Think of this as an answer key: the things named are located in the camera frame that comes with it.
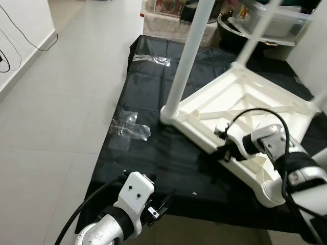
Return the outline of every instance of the black velcro strap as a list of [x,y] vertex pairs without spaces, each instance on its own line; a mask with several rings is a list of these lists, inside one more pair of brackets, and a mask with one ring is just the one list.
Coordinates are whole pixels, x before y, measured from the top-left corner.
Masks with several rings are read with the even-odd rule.
[[243,146],[244,146],[245,151],[249,155],[254,155],[254,154],[260,152],[258,150],[258,148],[256,148],[256,146],[253,144],[253,142],[251,140],[251,134],[248,134],[248,135],[244,136],[242,142],[243,142]]
[[274,167],[283,176],[284,172],[291,173],[304,167],[318,167],[319,165],[304,152],[291,152],[288,159],[282,156],[277,159]]

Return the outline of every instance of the clear tape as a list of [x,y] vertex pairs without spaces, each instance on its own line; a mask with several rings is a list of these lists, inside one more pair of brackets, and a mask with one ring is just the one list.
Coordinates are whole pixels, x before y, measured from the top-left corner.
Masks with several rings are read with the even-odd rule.
[[134,55],[133,61],[151,61],[158,65],[170,66],[170,59],[161,56]]
[[137,112],[121,110],[118,119],[113,119],[108,133],[111,134],[108,147],[127,151],[132,139],[147,141],[151,136],[150,128],[136,124]]

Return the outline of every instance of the white pole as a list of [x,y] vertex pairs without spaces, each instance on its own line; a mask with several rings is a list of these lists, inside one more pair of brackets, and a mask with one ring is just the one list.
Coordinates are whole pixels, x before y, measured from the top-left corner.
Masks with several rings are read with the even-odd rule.
[[244,45],[241,53],[239,54],[237,60],[233,63],[233,66],[244,68],[246,66],[247,61],[249,60],[253,50],[255,49],[259,38],[262,37],[264,31],[268,27],[274,13],[277,10],[277,7],[282,3],[283,0],[270,0],[269,7],[265,11],[265,16],[260,18],[259,23],[256,24],[251,39],[247,40]]
[[186,40],[182,56],[180,57],[167,103],[160,112],[160,120],[164,124],[171,124],[172,119],[178,115],[178,105],[182,99],[214,3],[215,0],[200,0],[196,8],[188,39]]

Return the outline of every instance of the white wall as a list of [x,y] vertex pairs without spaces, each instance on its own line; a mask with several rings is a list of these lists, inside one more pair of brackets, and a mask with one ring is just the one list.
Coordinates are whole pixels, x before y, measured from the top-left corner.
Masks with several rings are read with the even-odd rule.
[[[55,31],[47,0],[0,0],[0,5],[7,11],[14,23],[37,47],[42,45]],[[30,45],[0,9],[0,29],[6,33],[22,56],[21,66],[37,51]],[[8,58],[11,69],[17,69],[20,57],[14,47],[0,32],[0,49]],[[0,70],[7,70],[7,64],[0,62]],[[0,73],[0,91],[17,71]]]
[[313,95],[327,90],[327,0],[322,0],[302,39],[286,61]]

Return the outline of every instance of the tiled floor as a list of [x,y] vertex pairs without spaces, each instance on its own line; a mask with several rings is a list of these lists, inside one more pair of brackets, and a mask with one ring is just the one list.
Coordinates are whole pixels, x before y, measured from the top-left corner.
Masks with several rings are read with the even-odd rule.
[[[58,42],[0,103],[0,244],[53,244],[83,200],[142,33],[141,0],[67,0],[70,15],[62,1],[51,5]],[[126,244],[203,241],[262,244],[254,229],[172,216]]]

